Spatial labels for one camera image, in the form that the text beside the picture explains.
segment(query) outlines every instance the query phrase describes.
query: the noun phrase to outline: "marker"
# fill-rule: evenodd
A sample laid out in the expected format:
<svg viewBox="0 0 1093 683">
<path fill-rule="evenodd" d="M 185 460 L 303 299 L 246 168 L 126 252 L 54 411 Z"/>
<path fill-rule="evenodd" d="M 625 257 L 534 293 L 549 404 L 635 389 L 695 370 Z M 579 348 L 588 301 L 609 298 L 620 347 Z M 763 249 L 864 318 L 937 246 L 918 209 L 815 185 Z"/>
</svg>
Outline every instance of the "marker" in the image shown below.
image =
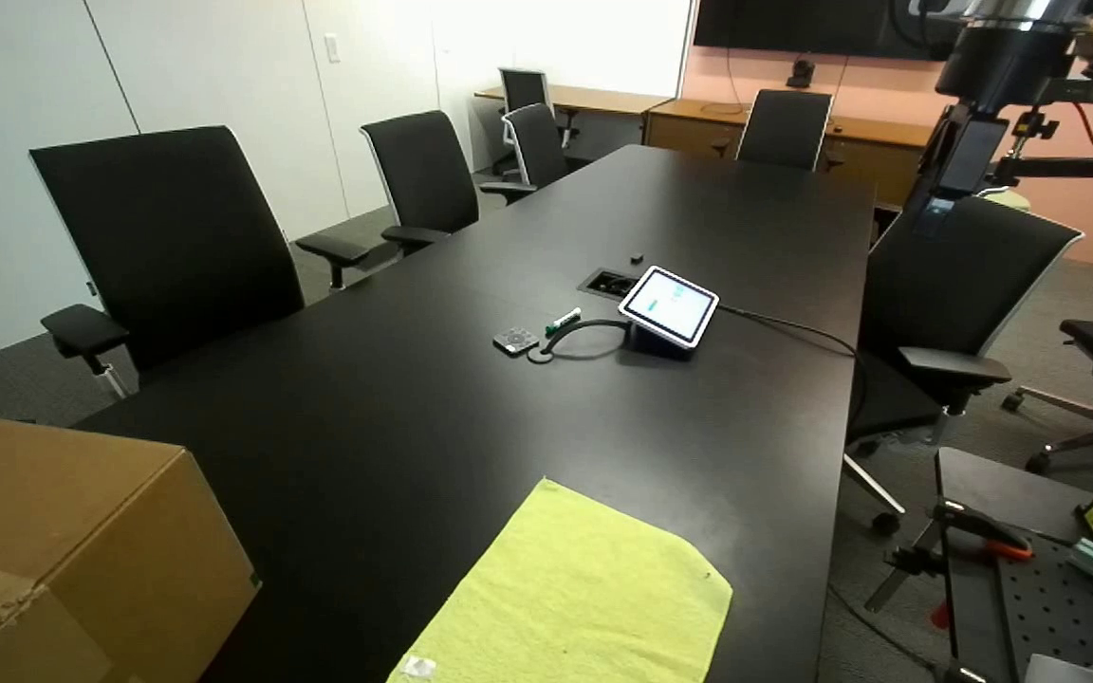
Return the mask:
<svg viewBox="0 0 1093 683">
<path fill-rule="evenodd" d="M 579 306 L 574 307 L 571 311 L 568 311 L 567 315 L 565 315 L 564 317 L 561 317 L 561 319 L 559 319 L 559 320 L 555 320 L 555 322 L 552 322 L 552 323 L 546 326 L 546 337 L 551 337 L 551 334 L 554 334 L 555 332 L 559 332 L 559 329 L 561 327 L 564 327 L 564 325 L 576 322 L 576 320 L 580 320 L 580 308 L 579 308 Z"/>
</svg>

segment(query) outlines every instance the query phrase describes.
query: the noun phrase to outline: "pink wall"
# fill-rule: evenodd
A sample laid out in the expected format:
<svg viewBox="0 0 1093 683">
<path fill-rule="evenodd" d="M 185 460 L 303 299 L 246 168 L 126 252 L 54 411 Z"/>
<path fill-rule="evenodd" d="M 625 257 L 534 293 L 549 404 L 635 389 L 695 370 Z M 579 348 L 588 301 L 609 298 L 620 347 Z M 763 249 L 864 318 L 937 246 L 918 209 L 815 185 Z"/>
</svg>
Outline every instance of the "pink wall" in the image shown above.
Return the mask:
<svg viewBox="0 0 1093 683">
<path fill-rule="evenodd" d="M 836 94 L 834 116 L 914 122 L 932 126 L 950 98 L 933 91 L 942 69 L 927 61 L 873 60 L 867 57 L 809 56 L 816 62 L 812 90 Z M 795 54 L 732 50 L 713 47 L 691 47 L 681 95 L 693 99 L 719 103 L 751 103 L 763 87 L 781 87 L 790 75 Z M 729 81 L 737 84 L 733 96 Z M 1011 120 L 1019 109 L 1008 111 Z M 1049 117 L 1061 121 L 1053 140 L 1035 140 L 1025 150 L 1031 156 L 1093 156 L 1088 136 L 1074 108 L 1055 104 L 1046 108 Z M 1088 107 L 1093 125 L 1093 107 Z M 1010 139 L 1004 143 L 1010 145 Z M 1032 201 L 1032 210 L 1063 222 L 1085 233 L 1070 258 L 1093 262 L 1093 180 L 1055 180 L 1029 178 L 1019 187 L 1020 193 Z"/>
</svg>

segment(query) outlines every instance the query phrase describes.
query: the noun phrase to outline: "gray carpet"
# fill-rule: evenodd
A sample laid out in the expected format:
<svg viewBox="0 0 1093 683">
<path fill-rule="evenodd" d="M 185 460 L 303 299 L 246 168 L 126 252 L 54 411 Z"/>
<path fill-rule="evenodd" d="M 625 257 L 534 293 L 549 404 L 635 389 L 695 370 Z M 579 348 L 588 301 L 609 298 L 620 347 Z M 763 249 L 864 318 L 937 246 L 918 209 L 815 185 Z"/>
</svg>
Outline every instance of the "gray carpet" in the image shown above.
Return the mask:
<svg viewBox="0 0 1093 683">
<path fill-rule="evenodd" d="M 494 211 L 503 200 L 481 196 L 482 211 Z M 386 209 L 365 213 L 329 228 L 331 234 L 377 245 L 378 234 L 390 225 Z M 329 271 L 316 256 L 292 250 L 307 303 L 326 297 Z M 383 263 L 377 269 L 385 268 Z M 367 275 L 346 275 L 349 284 Z M 1093 431 L 1093 423 L 1079 416 L 1024 402 L 1019 414 L 999 410 L 1006 392 L 1016 385 L 1032 385 L 1083 402 L 1093 402 L 1090 363 L 1074 348 L 1062 346 L 1060 320 L 1081 317 L 1093 320 L 1093 264 L 1066 261 L 1058 264 L 1033 292 L 1010 321 L 990 355 L 1006 363 L 1014 384 L 985 392 L 968 407 L 968 414 L 954 423 L 945 438 L 949 446 L 996 459 L 1013 467 L 1042 445 Z M 136 373 L 122 353 L 109 354 L 128 385 L 136 386 Z M 99 408 L 108 399 L 99 393 L 80 362 L 57 356 L 45 337 L 22 341 L 0 351 L 0 416 L 36 420 L 44 424 L 69 425 Z M 912 540 L 924 526 L 924 510 L 933 496 L 930 454 L 921 449 L 881 449 L 866 462 L 882 484 L 910 510 L 902 531 L 889 541 L 873 535 L 869 522 L 880 511 L 866 493 L 843 485 L 838 497 L 837 534 L 831 567 L 832 584 L 855 605 L 861 605 L 889 569 L 881 557 L 898 541 Z M 1083 488 L 1093 488 L 1093 449 L 1068 454 L 1054 467 L 1050 476 Z M 813 549 L 814 555 L 820 549 Z M 942 601 L 942 584 L 936 579 L 912 579 L 902 588 L 884 613 L 872 617 L 920 656 L 942 666 L 949 657 L 945 633 L 927 622 L 930 610 Z M 929 680 L 930 675 L 890 645 L 868 631 L 836 600 L 825 609 L 820 680 L 823 682 L 896 682 Z"/>
</svg>

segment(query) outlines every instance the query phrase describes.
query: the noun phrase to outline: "wooden cabinet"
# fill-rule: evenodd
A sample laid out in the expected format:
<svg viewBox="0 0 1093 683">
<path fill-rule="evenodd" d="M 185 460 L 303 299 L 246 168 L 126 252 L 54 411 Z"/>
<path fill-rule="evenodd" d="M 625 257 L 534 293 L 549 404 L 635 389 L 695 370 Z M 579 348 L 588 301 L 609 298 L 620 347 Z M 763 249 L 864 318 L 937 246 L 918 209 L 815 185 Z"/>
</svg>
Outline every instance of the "wooden cabinet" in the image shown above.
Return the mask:
<svg viewBox="0 0 1093 683">
<path fill-rule="evenodd" d="M 701 156 L 717 156 L 712 144 L 729 140 L 727 155 L 737 151 L 748 114 L 727 104 L 672 99 L 647 111 L 644 143 Z M 833 117 L 824 148 L 841 158 L 830 173 L 875 185 L 875 202 L 898 209 L 917 180 L 918 160 L 930 138 L 927 126 Z"/>
</svg>

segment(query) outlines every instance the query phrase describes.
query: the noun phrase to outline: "yellow towel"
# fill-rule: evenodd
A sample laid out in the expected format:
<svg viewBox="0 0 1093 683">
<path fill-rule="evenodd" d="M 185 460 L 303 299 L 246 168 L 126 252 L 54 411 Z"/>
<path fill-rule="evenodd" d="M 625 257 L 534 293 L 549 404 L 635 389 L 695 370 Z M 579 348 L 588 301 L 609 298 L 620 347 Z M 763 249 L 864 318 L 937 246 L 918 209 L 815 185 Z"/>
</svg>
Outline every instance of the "yellow towel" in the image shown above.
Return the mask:
<svg viewBox="0 0 1093 683">
<path fill-rule="evenodd" d="M 700 683 L 731 600 L 686 541 L 544 479 L 387 682 Z"/>
</svg>

